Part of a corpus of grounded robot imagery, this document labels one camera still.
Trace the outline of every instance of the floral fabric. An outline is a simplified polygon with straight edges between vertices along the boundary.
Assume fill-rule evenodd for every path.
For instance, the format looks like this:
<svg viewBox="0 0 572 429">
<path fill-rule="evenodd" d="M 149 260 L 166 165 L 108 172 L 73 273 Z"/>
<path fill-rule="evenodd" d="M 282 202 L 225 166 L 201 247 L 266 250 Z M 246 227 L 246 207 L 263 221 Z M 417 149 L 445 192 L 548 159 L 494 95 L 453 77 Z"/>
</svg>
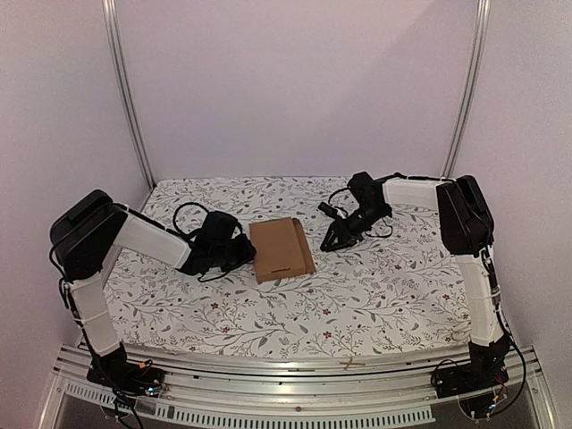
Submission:
<svg viewBox="0 0 572 429">
<path fill-rule="evenodd" d="M 464 343 L 469 312 L 460 271 L 442 245 L 436 212 L 394 206 L 387 239 L 324 253 L 331 219 L 320 202 L 348 178 L 214 178 L 162 181 L 143 213 L 172 227 L 180 204 L 195 201 L 248 224 L 296 217 L 317 272 L 257 284 L 252 265 L 206 283 L 123 250 L 105 296 L 117 332 L 128 343 L 170 351 L 265 358 L 346 357 L 407 352 Z M 334 204 L 357 207 L 349 193 Z M 192 230 L 204 214 L 181 211 Z M 389 227 L 378 222 L 371 235 Z"/>
</svg>

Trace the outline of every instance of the wire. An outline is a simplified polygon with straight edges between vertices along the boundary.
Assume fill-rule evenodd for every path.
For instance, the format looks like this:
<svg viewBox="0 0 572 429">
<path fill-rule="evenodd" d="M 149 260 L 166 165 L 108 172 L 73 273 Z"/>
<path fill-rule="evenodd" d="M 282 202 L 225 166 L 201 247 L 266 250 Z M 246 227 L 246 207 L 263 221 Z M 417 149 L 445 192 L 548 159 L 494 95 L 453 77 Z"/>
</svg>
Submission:
<svg viewBox="0 0 572 429">
<path fill-rule="evenodd" d="M 328 197 L 328 204 L 331 206 L 332 205 L 332 198 L 334 198 L 336 195 L 338 195 L 338 194 L 340 194 L 346 190 L 349 190 L 349 188 L 348 187 L 341 188 L 341 189 L 338 189 L 338 190 L 335 190 L 334 192 L 332 192 L 330 194 L 330 196 Z"/>
<path fill-rule="evenodd" d="M 499 395 L 501 395 L 501 393 L 504 391 L 505 393 L 509 393 L 509 389 L 507 388 L 507 386 L 505 386 L 504 382 L 502 381 L 502 379 L 497 376 L 495 377 L 495 380 L 498 384 L 500 384 L 500 391 L 499 391 Z"/>
<path fill-rule="evenodd" d="M 180 206 L 178 206 L 178 207 L 175 209 L 175 213 L 172 215 L 172 227 L 173 227 L 182 237 L 184 237 L 184 238 L 187 239 L 187 240 L 189 240 L 190 238 L 192 238 L 193 233 L 196 234 L 196 231 L 197 231 L 197 230 L 194 230 L 194 231 L 191 231 L 191 232 L 184 232 L 181 228 L 179 228 L 179 225 L 177 225 L 177 215 L 179 214 L 179 212 L 180 212 L 183 208 L 188 207 L 188 206 L 195 206 L 195 207 L 201 208 L 201 209 L 204 210 L 206 213 L 209 213 L 208 208 L 206 208 L 205 206 L 203 206 L 203 205 L 200 204 L 200 203 L 195 203 L 195 202 L 189 202 L 189 203 L 181 204 Z"/>
<path fill-rule="evenodd" d="M 334 192 L 332 192 L 330 194 L 330 196 L 328 197 L 328 205 L 332 206 L 333 208 L 337 208 L 338 210 L 341 210 L 346 215 L 346 217 L 348 217 L 349 216 L 348 210 L 346 210 L 345 208 L 340 207 L 340 206 L 333 206 L 332 205 L 332 198 L 335 197 L 336 195 L 342 193 L 342 192 L 345 192 L 346 190 L 349 190 L 349 188 L 348 187 L 341 188 L 341 189 L 338 189 L 338 190 L 335 190 Z"/>
<path fill-rule="evenodd" d="M 232 265 L 232 266 L 231 266 L 227 271 L 225 271 L 224 273 L 219 274 L 219 275 L 216 275 L 215 277 L 211 277 L 210 279 L 206 279 L 206 280 L 203 280 L 203 279 L 205 278 L 205 275 L 204 275 L 204 274 L 201 274 L 201 276 L 198 277 L 197 280 L 198 280 L 200 283 L 206 283 L 206 282 L 211 282 L 212 280 L 222 279 L 223 277 L 226 277 L 227 274 L 230 273 L 231 271 L 236 270 L 237 268 L 241 268 L 244 264 L 246 264 L 246 262 L 238 262 L 237 264 Z"/>
<path fill-rule="evenodd" d="M 115 400 L 120 400 L 124 405 L 126 405 L 131 413 L 133 414 L 133 416 L 135 417 L 135 420 L 137 420 L 137 423 L 139 425 L 139 429 L 144 429 L 143 426 L 143 422 L 141 422 L 141 419 L 139 417 L 139 415 L 137 414 L 137 411 L 135 410 L 135 407 L 132 406 L 129 402 L 129 400 L 127 399 L 127 394 L 120 389 L 119 387 L 117 387 L 117 384 L 115 384 L 115 382 L 109 377 L 109 375 L 107 375 L 107 373 L 105 372 L 105 370 L 103 369 L 101 362 L 99 361 L 99 355 L 96 353 L 96 351 L 93 349 L 93 347 L 91 346 L 91 343 L 89 342 L 88 339 L 88 335 L 86 334 L 86 330 L 85 327 L 83 326 L 83 323 L 79 321 L 79 314 L 77 314 L 77 308 L 75 307 L 75 304 L 73 303 L 73 298 L 71 297 L 71 293 L 68 289 L 65 288 L 65 283 L 67 283 L 66 280 L 66 275 L 65 272 L 63 271 L 62 267 L 59 266 L 53 259 L 53 254 L 55 252 L 55 248 L 56 246 L 58 246 L 59 244 L 61 244 L 61 242 L 63 240 L 65 240 L 68 236 L 70 235 L 70 233 L 66 234 L 65 236 L 63 236 L 61 239 L 59 239 L 50 249 L 48 258 L 50 260 L 50 262 L 56 267 L 58 268 L 58 271 L 60 273 L 63 274 L 62 278 L 59 280 L 58 282 L 58 287 L 59 287 L 59 291 L 60 291 L 60 295 L 62 297 L 63 303 L 65 304 L 65 307 L 67 309 L 71 309 L 71 312 L 73 313 L 74 319 L 76 324 L 79 326 L 81 333 L 83 335 L 83 339 L 86 342 L 86 345 L 88 346 L 88 350 L 89 350 L 89 354 L 91 355 L 93 362 L 95 363 L 95 365 L 97 366 L 97 370 L 103 375 L 103 377 L 112 385 L 112 390 L 113 393 L 115 395 Z M 128 428 L 128 429 L 135 429 L 129 425 L 127 425 L 125 422 L 122 421 L 122 419 L 119 417 L 118 415 L 118 405 L 117 402 L 115 402 L 115 419 L 121 423 L 124 427 Z"/>
<path fill-rule="evenodd" d="M 492 415 L 492 413 L 489 412 L 485 416 L 480 416 L 481 413 L 483 413 L 483 411 L 489 410 L 491 408 L 491 406 L 489 406 L 489 405 L 487 405 L 484 408 L 479 409 L 478 411 L 474 411 L 468 407 L 467 400 L 462 400 L 458 396 L 457 396 L 457 404 L 458 404 L 458 407 L 460 408 L 460 410 L 463 412 L 463 416 L 465 416 L 466 418 L 468 418 L 469 420 L 471 420 L 473 422 L 478 423 L 483 419 L 490 418 Z"/>
<path fill-rule="evenodd" d="M 473 209 L 473 207 L 471 207 L 470 205 L 466 205 L 468 211 L 474 216 L 476 217 L 476 219 L 483 224 L 484 228 L 487 230 L 487 234 L 486 234 L 486 240 L 484 245 L 485 246 L 489 246 L 490 244 L 492 244 L 492 229 L 491 229 L 491 225 L 488 224 L 479 214 L 477 214 L 477 212 Z"/>
<path fill-rule="evenodd" d="M 515 395 L 515 397 L 503 409 L 500 409 L 499 411 L 495 410 L 496 412 L 493 414 L 493 416 L 497 416 L 498 414 L 504 413 L 507 409 L 512 407 L 512 405 L 517 401 L 518 397 L 520 397 L 520 394 L 522 393 L 522 390 L 525 388 L 525 385 L 526 385 L 526 359 L 525 359 L 524 355 L 522 354 L 522 351 L 520 351 L 517 344 L 514 342 L 510 329 L 507 328 L 507 326 L 502 321 L 501 307 L 499 305 L 497 305 L 497 307 L 496 307 L 496 313 L 497 313 L 497 319 L 499 320 L 500 328 L 502 329 L 504 334 L 509 337 L 510 345 L 517 352 L 518 357 L 520 358 L 520 361 L 522 362 L 522 382 L 520 383 L 520 387 L 518 388 L 518 391 L 517 391 L 517 394 Z"/>
<path fill-rule="evenodd" d="M 364 232 L 364 234 L 367 237 L 369 237 L 370 239 L 388 239 L 393 234 L 393 225 L 388 225 L 387 222 L 385 222 L 385 219 L 382 219 L 382 220 L 383 220 L 383 223 L 385 223 L 385 226 L 390 229 L 389 234 L 375 235 L 375 234 L 368 234 L 367 232 Z"/>
<path fill-rule="evenodd" d="M 437 378 L 436 378 L 436 376 L 437 376 L 437 371 L 439 370 L 439 368 L 441 367 L 441 365 L 444 365 L 444 364 L 446 364 L 446 363 L 448 363 L 448 362 L 452 363 L 452 364 L 453 364 L 454 366 L 456 366 L 457 368 L 460 368 L 460 366 L 458 365 L 458 363 L 455 362 L 455 361 L 452 360 L 452 359 L 444 359 L 444 360 L 442 360 L 441 362 L 439 362 L 439 363 L 437 364 L 437 366 L 435 367 L 435 369 L 433 370 L 433 372 L 431 373 L 431 385 L 432 385 L 433 387 L 437 387 Z"/>
</svg>

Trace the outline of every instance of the cable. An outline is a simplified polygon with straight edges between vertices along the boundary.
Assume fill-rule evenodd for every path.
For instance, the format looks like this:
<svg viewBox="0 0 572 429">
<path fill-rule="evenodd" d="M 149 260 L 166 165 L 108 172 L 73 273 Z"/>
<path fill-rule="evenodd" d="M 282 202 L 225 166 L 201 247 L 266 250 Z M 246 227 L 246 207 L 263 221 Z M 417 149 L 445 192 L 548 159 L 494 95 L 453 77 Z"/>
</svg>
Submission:
<svg viewBox="0 0 572 429">
<path fill-rule="evenodd" d="M 441 367 L 441 365 L 444 365 L 444 364 L 446 364 L 447 362 L 451 362 L 454 366 L 456 366 L 457 368 L 460 368 L 460 366 L 458 365 L 458 363 L 455 362 L 455 361 L 452 360 L 452 359 L 444 359 L 444 360 L 442 360 L 441 362 L 439 362 L 439 363 L 437 364 L 437 366 L 435 367 L 435 369 L 433 370 L 433 372 L 431 373 L 431 385 L 432 385 L 433 387 L 435 387 L 435 388 L 437 387 L 437 379 L 435 378 L 436 375 L 437 375 L 437 371 L 439 370 L 439 368 Z"/>
<path fill-rule="evenodd" d="M 509 389 L 507 388 L 507 386 L 504 385 L 504 382 L 502 381 L 502 379 L 497 376 L 495 377 L 495 380 L 498 384 L 500 384 L 500 391 L 499 391 L 499 395 L 504 391 L 505 393 L 509 393 Z"/>
<path fill-rule="evenodd" d="M 333 208 L 337 208 L 338 210 L 341 210 L 346 215 L 346 217 L 348 217 L 349 216 L 348 210 L 346 210 L 345 208 L 340 207 L 340 206 L 333 206 L 332 205 L 332 198 L 335 197 L 336 195 L 346 191 L 346 190 L 349 190 L 349 188 L 348 187 L 341 188 L 341 189 L 338 189 L 338 190 L 335 190 L 334 192 L 332 192 L 330 194 L 330 196 L 328 197 L 328 205 L 332 206 Z"/>
<path fill-rule="evenodd" d="M 225 272 L 222 273 L 222 274 L 216 275 L 215 277 L 211 277 L 210 279 L 206 279 L 206 280 L 203 280 L 203 279 L 205 278 L 205 275 L 204 275 L 204 274 L 201 274 L 201 276 L 198 277 L 197 280 L 198 280 L 198 282 L 200 282 L 200 283 L 206 283 L 206 282 L 211 282 L 212 280 L 222 279 L 223 277 L 226 277 L 227 274 L 230 273 L 232 270 L 236 270 L 237 268 L 241 268 L 244 264 L 246 264 L 246 262 L 240 262 L 240 263 L 237 263 L 237 264 L 235 264 L 235 265 L 232 265 L 231 268 L 228 269 L 228 271 L 225 271 Z"/>
<path fill-rule="evenodd" d="M 387 222 L 385 222 L 385 219 L 382 219 L 382 220 L 383 220 L 383 223 L 385 223 L 385 226 L 390 229 L 389 234 L 374 235 L 374 234 L 368 234 L 367 232 L 364 232 L 366 237 L 369 237 L 370 239 L 388 239 L 391 235 L 393 235 L 393 225 L 388 225 Z"/>
<path fill-rule="evenodd" d="M 89 354 L 91 355 L 93 362 L 95 363 L 95 365 L 97 366 L 97 370 L 103 375 L 103 377 L 112 385 L 112 391 L 115 395 L 115 400 L 120 400 L 124 405 L 126 405 L 131 413 L 133 414 L 133 416 L 135 417 L 135 420 L 137 420 L 137 423 L 139 425 L 139 429 L 144 429 L 143 426 L 143 422 L 141 422 L 141 419 L 139 417 L 139 415 L 137 414 L 137 411 L 135 410 L 135 407 L 132 406 L 129 402 L 129 400 L 127 399 L 127 394 L 120 389 L 119 387 L 117 387 L 117 385 L 115 384 L 115 382 L 109 377 L 109 375 L 107 375 L 107 373 L 105 372 L 105 370 L 103 369 L 101 362 L 99 361 L 99 356 L 96 353 L 96 351 L 93 349 L 93 347 L 91 346 L 91 343 L 89 342 L 88 339 L 88 335 L 86 334 L 86 330 L 85 327 L 83 326 L 83 323 L 79 321 L 79 314 L 77 312 L 77 308 L 75 307 L 75 304 L 73 303 L 73 298 L 71 296 L 71 293 L 68 289 L 65 288 L 65 283 L 67 283 L 68 281 L 66 280 L 67 277 L 65 275 L 65 272 L 63 271 L 62 267 L 59 266 L 55 261 L 54 261 L 54 252 L 55 252 L 55 248 L 62 243 L 63 240 L 65 240 L 68 236 L 70 235 L 70 232 L 68 232 L 66 235 L 64 235 L 61 239 L 59 239 L 50 249 L 50 252 L 48 254 L 48 258 L 50 260 L 50 262 L 58 269 L 58 271 L 62 274 L 62 278 L 59 280 L 58 282 L 58 288 L 60 291 L 60 296 L 62 297 L 62 301 L 65 305 L 65 307 L 67 309 L 70 309 L 71 312 L 73 313 L 74 319 L 76 324 L 79 326 L 81 333 L 83 335 L 83 339 L 86 342 L 86 345 L 88 346 L 88 350 L 89 350 Z M 118 415 L 119 409 L 118 409 L 118 405 L 117 402 L 115 402 L 115 419 L 122 424 L 124 427 L 128 428 L 128 429 L 135 429 L 129 425 L 127 425 L 125 422 L 122 421 L 122 419 L 119 417 Z"/>
<path fill-rule="evenodd" d="M 514 340 L 512 338 L 512 333 L 510 332 L 510 329 L 507 328 L 505 326 L 504 322 L 502 321 L 501 307 L 499 305 L 497 305 L 497 307 L 496 307 L 496 313 L 497 313 L 497 319 L 499 320 L 500 328 L 502 329 L 504 334 L 509 337 L 510 345 L 517 352 L 518 357 L 520 358 L 520 361 L 522 362 L 522 382 L 520 383 L 520 387 L 518 388 L 517 394 L 509 402 L 509 404 L 507 404 L 503 409 L 496 411 L 494 414 L 492 414 L 492 416 L 497 416 L 498 414 L 504 413 L 507 409 L 509 409 L 517 401 L 518 397 L 520 396 L 520 394 L 522 393 L 522 390 L 525 388 L 525 385 L 526 385 L 526 359 L 525 359 L 525 356 L 522 354 L 522 351 L 520 351 L 517 344 L 514 342 Z"/>
<path fill-rule="evenodd" d="M 203 206 L 200 203 L 194 203 L 194 202 L 189 202 L 189 203 L 184 203 L 181 204 L 180 206 L 178 206 L 175 209 L 175 213 L 172 215 L 172 227 L 185 239 L 189 240 L 193 237 L 193 233 L 196 234 L 197 230 L 191 231 L 191 232 L 184 232 L 181 228 L 179 228 L 179 225 L 177 225 L 177 215 L 179 214 L 179 212 L 184 208 L 184 207 L 188 207 L 188 206 L 195 206 L 198 208 L 201 208 L 202 210 L 204 210 L 206 213 L 209 213 L 208 208 L 206 208 L 205 206 Z"/>
<path fill-rule="evenodd" d="M 473 207 L 471 207 L 470 205 L 467 205 L 467 209 L 468 211 L 474 216 L 476 217 L 476 219 L 483 224 L 484 228 L 487 230 L 487 235 L 486 235 L 486 240 L 485 240 L 485 246 L 488 246 L 490 244 L 492 244 L 492 229 L 491 229 L 491 225 L 488 224 L 479 214 L 477 214 L 477 212 L 473 209 Z"/>
</svg>

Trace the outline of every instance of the cardboard box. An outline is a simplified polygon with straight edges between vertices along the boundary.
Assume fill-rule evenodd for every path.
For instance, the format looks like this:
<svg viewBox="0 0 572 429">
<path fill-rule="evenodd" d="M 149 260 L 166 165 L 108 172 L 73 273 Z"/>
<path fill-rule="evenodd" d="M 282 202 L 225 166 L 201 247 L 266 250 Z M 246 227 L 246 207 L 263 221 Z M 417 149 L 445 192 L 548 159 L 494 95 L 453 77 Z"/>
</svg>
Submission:
<svg viewBox="0 0 572 429">
<path fill-rule="evenodd" d="M 315 273 L 314 260 L 302 224 L 295 218 L 251 223 L 250 240 L 257 249 L 257 281 Z"/>
</svg>

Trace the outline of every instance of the vertical metal pole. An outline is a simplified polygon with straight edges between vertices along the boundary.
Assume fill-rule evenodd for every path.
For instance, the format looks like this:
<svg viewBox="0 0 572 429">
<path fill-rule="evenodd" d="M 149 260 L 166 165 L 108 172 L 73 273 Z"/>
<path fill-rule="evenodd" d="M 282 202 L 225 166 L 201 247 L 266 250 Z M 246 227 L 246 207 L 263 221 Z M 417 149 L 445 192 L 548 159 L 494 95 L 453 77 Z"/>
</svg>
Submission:
<svg viewBox="0 0 572 429">
<path fill-rule="evenodd" d="M 479 0 L 476 14 L 475 36 L 473 38 L 473 49 L 467 71 L 467 80 L 463 90 L 463 98 L 458 110 L 457 122 L 451 138 L 449 152 L 442 170 L 443 177 L 450 177 L 457 163 L 458 152 L 461 147 L 465 128 L 467 127 L 468 116 L 473 104 L 476 81 L 481 67 L 481 59 L 484 51 L 484 41 L 486 40 L 486 30 L 489 25 L 489 14 L 491 10 L 491 0 Z"/>
<path fill-rule="evenodd" d="M 135 112 L 135 105 L 131 96 L 131 89 L 127 70 L 125 68 L 125 58 L 123 57 L 121 37 L 119 34 L 119 22 L 117 20 L 117 11 L 115 9 L 115 0 L 103 0 L 105 28 L 107 30 L 107 39 L 109 41 L 109 48 L 111 50 L 111 57 L 114 62 L 115 77 L 117 78 L 117 85 L 119 87 L 119 94 L 122 99 L 125 117 L 131 135 L 131 141 L 135 149 L 135 155 L 139 162 L 139 168 L 143 179 L 149 189 L 153 189 L 156 185 L 155 176 L 151 169 L 151 163 L 147 156 L 147 150 L 143 142 L 141 128 L 139 127 L 139 120 Z"/>
</svg>

